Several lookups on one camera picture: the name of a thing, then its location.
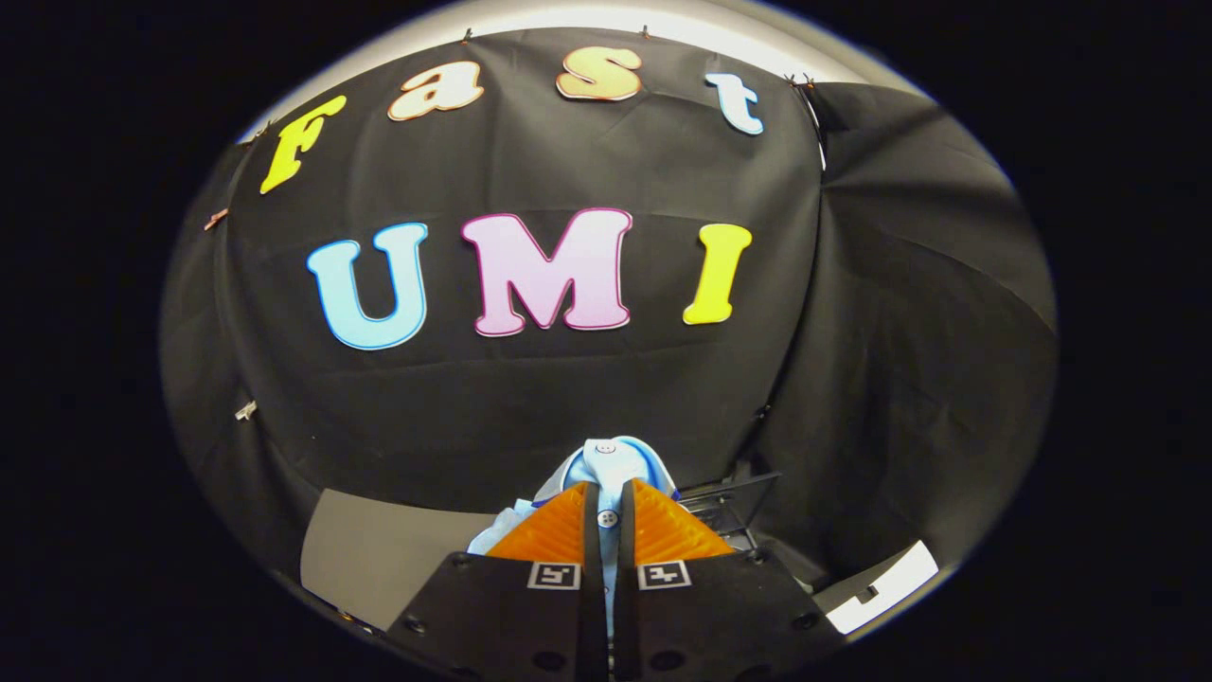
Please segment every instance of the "black cloth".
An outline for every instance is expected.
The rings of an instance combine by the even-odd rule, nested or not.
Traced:
[[[604,42],[641,56],[642,90],[562,98],[564,56]],[[387,116],[404,81],[462,59],[480,64],[478,101]],[[761,134],[727,124],[713,71],[758,93]],[[348,101],[302,168],[262,195],[279,130],[337,94]],[[823,182],[812,113],[777,76],[659,38],[525,30],[395,59],[234,145],[184,220],[161,327],[165,395],[211,504],[258,561],[297,577],[324,488],[496,512],[584,439],[629,435],[684,487],[738,457],[783,471],[761,525],[837,571],[917,537],[954,561],[1037,445],[1056,362],[1046,263],[996,164],[937,105],[858,85],[808,98]],[[478,334],[462,224],[515,213],[550,254],[594,206],[634,219],[621,265],[630,322]],[[394,297],[371,239],[413,220],[429,228],[424,326],[394,349],[344,346],[308,254],[359,241],[359,297],[383,315]],[[698,229],[715,222],[753,233],[733,313],[686,325]],[[251,400],[251,422],[236,422]]]

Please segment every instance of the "orange gripper pad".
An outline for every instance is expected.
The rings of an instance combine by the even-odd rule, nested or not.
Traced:
[[[681,505],[639,478],[635,493],[635,564],[731,555],[724,538]]]
[[[585,482],[551,498],[486,556],[556,563],[585,562]]]

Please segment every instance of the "letter m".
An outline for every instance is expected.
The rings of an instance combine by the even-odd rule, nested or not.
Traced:
[[[619,257],[631,216],[616,208],[585,208],[572,216],[550,258],[521,218],[497,213],[463,225],[463,237],[480,256],[484,316],[475,329],[509,336],[526,326],[513,308],[510,288],[543,328],[555,321],[568,287],[572,306],[564,321],[572,328],[614,328],[630,311],[619,294]]]

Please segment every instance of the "letter u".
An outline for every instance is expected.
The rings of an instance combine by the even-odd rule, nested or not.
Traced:
[[[342,344],[360,351],[382,351],[421,331],[425,322],[425,286],[419,246],[428,234],[424,223],[406,222],[375,235],[375,247],[387,253],[395,288],[395,310],[382,319],[366,316],[358,300],[354,260],[361,247],[356,241],[335,241],[308,256],[307,268],[315,274],[324,316]]]

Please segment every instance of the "light blue letter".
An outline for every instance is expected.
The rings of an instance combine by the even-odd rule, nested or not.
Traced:
[[[375,235],[375,247],[387,253],[395,310],[383,319],[371,319],[358,302],[354,259],[361,247],[356,241],[335,241],[311,252],[307,269],[315,274],[320,305],[328,327],[342,344],[361,351],[382,351],[404,344],[425,321],[425,286],[421,279],[418,247],[428,235],[419,222],[383,228]]]
[[[732,127],[749,134],[762,131],[761,121],[749,115],[749,102],[758,103],[758,93],[745,87],[741,78],[730,73],[709,73],[707,81],[720,91],[720,109]]]

